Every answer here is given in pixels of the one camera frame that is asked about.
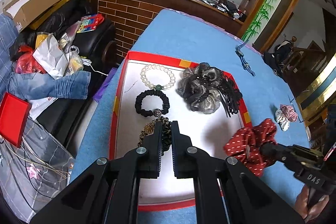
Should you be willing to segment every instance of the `green bead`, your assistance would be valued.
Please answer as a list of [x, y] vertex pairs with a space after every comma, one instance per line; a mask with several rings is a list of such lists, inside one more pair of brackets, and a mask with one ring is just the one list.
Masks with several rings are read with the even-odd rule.
[[162, 89], [163, 89], [163, 87], [161, 85], [156, 85], [155, 86], [155, 90], [162, 90]]

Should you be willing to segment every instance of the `blue plaid cloth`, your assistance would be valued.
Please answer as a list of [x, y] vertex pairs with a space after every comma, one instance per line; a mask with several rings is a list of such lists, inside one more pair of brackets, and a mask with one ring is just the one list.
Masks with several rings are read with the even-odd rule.
[[11, 73], [12, 62], [9, 58], [9, 47], [13, 45], [18, 32], [11, 18], [0, 15], [0, 101], [6, 91]]

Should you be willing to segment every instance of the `pink star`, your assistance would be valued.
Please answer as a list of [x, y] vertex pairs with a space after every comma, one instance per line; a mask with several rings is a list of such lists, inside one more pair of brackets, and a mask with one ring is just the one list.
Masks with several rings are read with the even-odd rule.
[[33, 164], [30, 164], [30, 166], [26, 168], [29, 173], [29, 179], [35, 178], [37, 180], [40, 180], [38, 175], [40, 174], [39, 172], [42, 171], [42, 169], [36, 168]]

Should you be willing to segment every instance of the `pearl bracelet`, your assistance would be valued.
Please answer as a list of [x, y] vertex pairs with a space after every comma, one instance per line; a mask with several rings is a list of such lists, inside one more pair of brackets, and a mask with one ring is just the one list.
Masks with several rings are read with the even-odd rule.
[[[170, 82], [164, 86], [162, 85], [154, 85], [152, 84], [151, 82], [148, 81], [147, 77], [146, 77], [146, 71], [150, 70], [150, 69], [158, 69], [158, 70], [162, 70], [164, 72], [166, 72], [169, 77], [170, 77]], [[145, 85], [147, 87], [149, 87], [150, 89], [155, 89], [155, 90], [168, 90], [170, 89], [171, 87], [174, 86], [175, 84], [175, 76], [174, 74], [172, 73], [172, 71], [168, 68], [165, 68], [163, 65], [156, 65], [156, 64], [150, 64], [150, 65], [146, 65], [142, 70], [141, 70], [141, 73], [140, 73], [140, 77], [141, 77], [141, 80], [142, 82], [145, 83]]]

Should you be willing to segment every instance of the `blue bed sheet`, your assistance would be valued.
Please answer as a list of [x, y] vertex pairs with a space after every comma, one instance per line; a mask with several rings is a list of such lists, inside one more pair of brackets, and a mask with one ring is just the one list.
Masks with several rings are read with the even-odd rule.
[[[253, 125], [265, 118], [274, 120], [274, 108], [280, 104], [290, 104], [293, 94], [288, 85], [273, 74], [263, 62], [260, 54], [244, 47], [246, 61], [256, 73], [253, 77], [243, 69], [235, 47], [241, 40], [194, 18], [172, 10], [162, 10], [147, 27], [132, 50], [151, 52], [190, 60], [197, 63], [208, 62], [233, 75], [251, 117]], [[90, 121], [80, 146], [71, 180], [74, 180], [93, 161], [108, 156], [109, 134], [112, 108], [121, 67], [106, 89]], [[297, 144], [308, 147], [308, 139], [303, 123], [290, 124], [288, 131], [278, 131], [276, 141], [283, 145]], [[293, 172], [283, 164], [266, 168], [262, 180], [290, 205], [300, 193], [303, 184], [293, 177]], [[140, 213], [139, 223], [195, 223], [194, 207], [174, 211]]]

